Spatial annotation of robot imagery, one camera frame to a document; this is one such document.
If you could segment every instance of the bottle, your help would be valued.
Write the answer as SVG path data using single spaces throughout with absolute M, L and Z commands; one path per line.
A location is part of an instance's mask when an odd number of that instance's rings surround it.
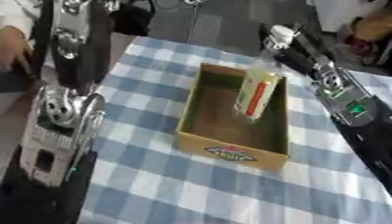
M 274 60 L 274 54 L 282 47 L 289 46 L 293 37 L 293 30 L 281 25 L 273 26 L 263 42 L 264 50 L 260 57 L 246 72 L 234 110 L 251 122 L 256 122 L 262 116 L 282 77 L 282 68 Z

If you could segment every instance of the printed logo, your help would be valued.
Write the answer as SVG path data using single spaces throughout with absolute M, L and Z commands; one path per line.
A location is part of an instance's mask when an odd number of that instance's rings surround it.
M 205 148 L 205 150 L 228 161 L 256 161 L 255 158 L 248 156 L 242 150 L 238 150 L 234 147 L 213 147 Z

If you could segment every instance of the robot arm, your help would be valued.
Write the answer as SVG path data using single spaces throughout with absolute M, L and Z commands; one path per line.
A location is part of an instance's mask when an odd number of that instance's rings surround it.
M 20 146 L 2 183 L 2 223 L 75 223 L 94 169 L 104 115 L 95 94 L 109 69 L 109 13 L 116 0 L 43 0 L 32 70 L 51 53 L 57 81 L 32 103 Z
M 312 79 L 315 95 L 340 134 L 392 194 L 392 110 L 371 95 L 333 54 L 303 28 L 261 29 L 262 46 L 277 61 Z

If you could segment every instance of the cardboard box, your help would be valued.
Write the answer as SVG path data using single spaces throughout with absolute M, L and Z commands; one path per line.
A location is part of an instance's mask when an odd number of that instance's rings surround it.
M 282 78 L 257 123 L 236 115 L 245 71 L 201 64 L 177 127 L 181 151 L 276 171 L 287 160 L 287 87 Z

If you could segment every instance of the table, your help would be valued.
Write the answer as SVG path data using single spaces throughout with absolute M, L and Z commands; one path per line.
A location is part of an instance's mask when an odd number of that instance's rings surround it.
M 136 38 L 102 83 L 106 120 L 79 223 L 388 223 L 392 199 L 307 87 L 288 71 L 290 159 L 278 172 L 192 156 L 174 130 L 200 62 L 255 59 Z M 391 103 L 392 79 L 354 73 Z

